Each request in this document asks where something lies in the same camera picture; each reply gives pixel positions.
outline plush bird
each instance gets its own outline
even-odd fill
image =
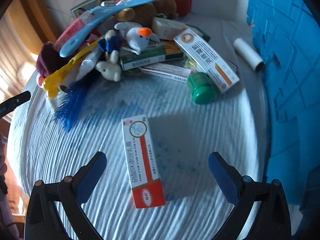
[[[142,25],[134,22],[117,23],[115,29],[120,30],[121,37],[127,40],[128,45],[138,55],[148,48],[149,40],[160,42],[150,28],[143,28]]]

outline orange beak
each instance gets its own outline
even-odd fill
[[[143,37],[149,37],[152,33],[152,30],[150,28],[140,28],[138,30],[138,33]]]

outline blue rubber grip pad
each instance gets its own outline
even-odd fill
[[[208,166],[227,201],[236,206],[240,200],[239,188],[213,153],[209,155]]]
[[[101,154],[77,187],[76,201],[78,205],[86,203],[107,166],[107,157]]]

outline green bottle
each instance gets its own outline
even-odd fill
[[[192,100],[197,105],[208,104],[216,98],[216,91],[206,73],[198,72],[187,80]]]

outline white bedsheet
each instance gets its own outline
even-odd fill
[[[96,151],[108,164],[83,209],[105,239],[212,239],[233,205],[228,204],[208,169],[218,151],[242,175],[261,181],[266,152],[266,113],[261,74],[237,56],[237,37],[251,40],[251,29],[190,14],[184,22],[211,36],[210,44],[239,66],[240,82],[208,105],[192,102],[186,84],[159,77],[128,76],[119,83],[100,79],[91,89],[78,123],[69,133],[52,121],[53,109],[35,74],[26,90],[30,102],[13,115],[8,159],[22,187],[31,194],[38,179],[62,180],[85,165]],[[147,113],[166,206],[137,210],[132,200],[122,141],[121,119]],[[70,236],[76,236],[58,206]],[[248,232],[252,218],[240,235]]]

